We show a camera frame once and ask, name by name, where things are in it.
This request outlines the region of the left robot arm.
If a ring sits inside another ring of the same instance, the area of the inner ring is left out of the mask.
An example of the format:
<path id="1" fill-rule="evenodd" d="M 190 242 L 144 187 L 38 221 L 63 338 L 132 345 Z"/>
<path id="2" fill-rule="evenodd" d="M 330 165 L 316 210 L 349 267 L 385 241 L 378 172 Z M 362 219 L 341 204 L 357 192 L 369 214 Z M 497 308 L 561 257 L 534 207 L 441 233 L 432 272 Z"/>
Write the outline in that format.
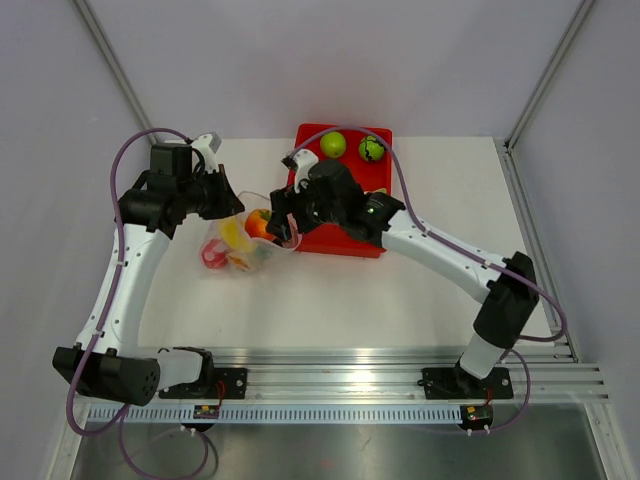
<path id="1" fill-rule="evenodd" d="M 195 398 L 215 388 L 208 355 L 192 347 L 143 353 L 142 314 L 154 275 L 176 229 L 190 214 L 218 220 L 243 212 L 215 154 L 220 139 L 207 133 L 190 143 L 160 143 L 150 167 L 117 201 L 110 264 L 94 308 L 71 347 L 52 364 L 70 389 L 86 397 L 144 406 L 157 391 L 181 385 Z"/>

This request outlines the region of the yellow toy mango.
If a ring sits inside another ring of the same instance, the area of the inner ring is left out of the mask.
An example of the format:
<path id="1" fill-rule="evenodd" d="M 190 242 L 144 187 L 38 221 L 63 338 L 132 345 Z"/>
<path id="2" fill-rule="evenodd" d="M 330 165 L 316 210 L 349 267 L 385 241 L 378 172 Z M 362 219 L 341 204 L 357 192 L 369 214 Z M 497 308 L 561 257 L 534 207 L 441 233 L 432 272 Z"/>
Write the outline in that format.
<path id="1" fill-rule="evenodd" d="M 255 249 L 255 244 L 236 217 L 222 219 L 219 222 L 219 233 L 220 238 L 232 250 L 249 253 Z"/>

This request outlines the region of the red toy apple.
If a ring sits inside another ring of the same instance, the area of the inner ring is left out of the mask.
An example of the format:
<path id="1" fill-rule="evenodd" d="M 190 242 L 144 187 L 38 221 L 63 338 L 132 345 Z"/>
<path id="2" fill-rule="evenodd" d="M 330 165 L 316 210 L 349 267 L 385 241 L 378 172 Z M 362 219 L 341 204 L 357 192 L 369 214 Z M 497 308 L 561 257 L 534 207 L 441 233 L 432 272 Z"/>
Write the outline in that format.
<path id="1" fill-rule="evenodd" d="M 201 248 L 200 258 L 207 269 L 222 269 L 228 263 L 227 251 L 228 248 L 224 241 L 213 238 Z"/>

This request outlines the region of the toy watermelon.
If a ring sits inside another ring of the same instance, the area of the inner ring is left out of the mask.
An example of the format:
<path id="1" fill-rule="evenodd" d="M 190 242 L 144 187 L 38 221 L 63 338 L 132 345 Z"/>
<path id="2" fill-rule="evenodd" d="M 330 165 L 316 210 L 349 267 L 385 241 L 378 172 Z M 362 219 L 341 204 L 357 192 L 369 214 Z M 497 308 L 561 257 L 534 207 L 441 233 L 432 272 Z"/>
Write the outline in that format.
<path id="1" fill-rule="evenodd" d="M 376 137 L 366 135 L 359 143 L 358 153 L 365 162 L 377 163 L 386 154 L 386 148 Z"/>

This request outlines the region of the clear zip top bag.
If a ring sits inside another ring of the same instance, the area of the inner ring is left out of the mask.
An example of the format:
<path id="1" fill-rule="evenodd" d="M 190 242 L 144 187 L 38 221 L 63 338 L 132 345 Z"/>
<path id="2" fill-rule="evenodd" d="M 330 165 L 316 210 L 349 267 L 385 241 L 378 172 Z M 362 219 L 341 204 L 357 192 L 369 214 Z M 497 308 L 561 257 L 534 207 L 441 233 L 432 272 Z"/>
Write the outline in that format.
<path id="1" fill-rule="evenodd" d="M 301 243 L 302 235 L 291 215 L 287 217 L 292 233 L 289 240 L 282 242 L 266 231 L 272 213 L 266 196 L 243 191 L 238 198 L 245 206 L 244 212 L 209 222 L 199 252 L 209 270 L 255 272 L 293 252 Z"/>

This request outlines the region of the toy pineapple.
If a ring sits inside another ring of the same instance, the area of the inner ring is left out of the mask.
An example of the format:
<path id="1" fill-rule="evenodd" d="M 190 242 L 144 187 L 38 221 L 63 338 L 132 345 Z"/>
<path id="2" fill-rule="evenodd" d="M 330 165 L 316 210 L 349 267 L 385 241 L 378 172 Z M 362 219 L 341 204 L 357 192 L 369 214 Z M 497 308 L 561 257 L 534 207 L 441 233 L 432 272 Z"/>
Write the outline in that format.
<path id="1" fill-rule="evenodd" d="M 227 253 L 230 265 L 243 272 L 259 270 L 275 258 L 275 251 L 264 245 L 258 245 L 252 252 L 241 253 L 235 250 Z"/>

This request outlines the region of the red toy tomato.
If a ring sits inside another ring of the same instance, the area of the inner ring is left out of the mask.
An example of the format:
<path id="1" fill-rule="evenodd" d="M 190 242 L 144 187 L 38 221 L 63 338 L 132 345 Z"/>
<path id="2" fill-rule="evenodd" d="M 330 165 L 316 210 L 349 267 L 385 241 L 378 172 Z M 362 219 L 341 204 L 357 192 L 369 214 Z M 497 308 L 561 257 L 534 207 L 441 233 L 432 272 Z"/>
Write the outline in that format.
<path id="1" fill-rule="evenodd" d="M 267 231 L 272 212 L 269 209 L 258 208 L 252 210 L 247 216 L 244 229 L 251 238 L 260 238 L 273 241 L 274 235 Z"/>

